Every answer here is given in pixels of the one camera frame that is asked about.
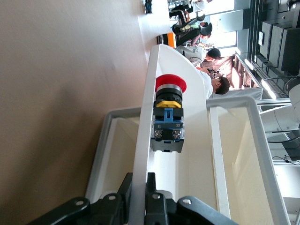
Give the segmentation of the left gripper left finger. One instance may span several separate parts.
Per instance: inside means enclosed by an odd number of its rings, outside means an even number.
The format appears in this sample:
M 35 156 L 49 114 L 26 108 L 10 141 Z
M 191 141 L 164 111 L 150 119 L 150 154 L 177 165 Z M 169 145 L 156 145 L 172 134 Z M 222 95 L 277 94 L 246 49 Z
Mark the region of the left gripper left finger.
M 30 225 L 124 225 L 128 222 L 132 190 L 131 172 L 127 173 L 116 193 L 105 195 L 95 203 L 75 197 L 42 216 Z

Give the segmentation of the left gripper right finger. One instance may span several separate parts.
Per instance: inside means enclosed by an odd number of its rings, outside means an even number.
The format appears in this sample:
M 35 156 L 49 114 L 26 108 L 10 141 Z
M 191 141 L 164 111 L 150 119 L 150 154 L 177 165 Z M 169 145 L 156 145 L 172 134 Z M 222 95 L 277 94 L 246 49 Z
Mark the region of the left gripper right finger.
M 194 196 L 185 196 L 175 202 L 156 189 L 155 173 L 149 172 L 145 190 L 146 225 L 235 225 L 236 222 L 221 214 Z

